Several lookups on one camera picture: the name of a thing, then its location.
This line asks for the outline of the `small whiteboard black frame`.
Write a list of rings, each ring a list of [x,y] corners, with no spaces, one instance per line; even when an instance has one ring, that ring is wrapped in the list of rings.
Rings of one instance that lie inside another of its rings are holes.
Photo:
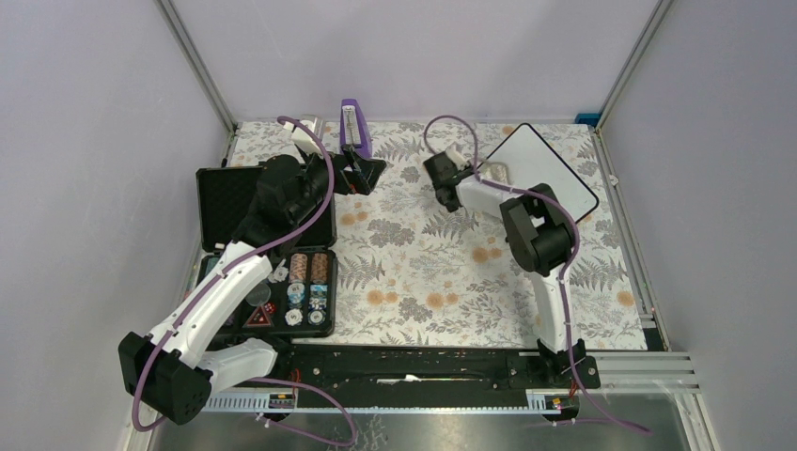
[[[531,189],[541,183],[547,184],[553,189],[559,204],[577,222],[600,205],[594,191],[538,129],[528,123],[515,128],[481,161],[505,163],[511,180],[508,186]]]

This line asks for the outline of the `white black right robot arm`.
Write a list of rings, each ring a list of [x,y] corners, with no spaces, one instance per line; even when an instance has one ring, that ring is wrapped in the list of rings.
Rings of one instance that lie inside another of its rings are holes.
[[[501,220],[515,262],[532,274],[541,319],[540,377],[553,387],[565,385],[585,358],[584,342],[571,325],[570,265],[580,245],[572,217],[549,185],[521,189],[487,179],[456,150],[435,154],[423,165],[437,201],[448,211],[480,210]]]

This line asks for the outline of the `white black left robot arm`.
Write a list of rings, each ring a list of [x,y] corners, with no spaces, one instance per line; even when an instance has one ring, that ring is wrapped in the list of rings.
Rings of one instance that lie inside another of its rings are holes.
[[[289,379],[289,357],[262,339],[225,350],[209,346],[246,295],[330,209],[335,194],[371,194],[386,167],[350,146],[334,154],[305,151],[300,159],[280,154],[261,163],[243,191],[213,189],[246,207],[216,266],[166,319],[146,334],[127,333],[117,348],[136,430],[165,420],[183,425],[209,397],[240,382],[260,377],[278,386]]]

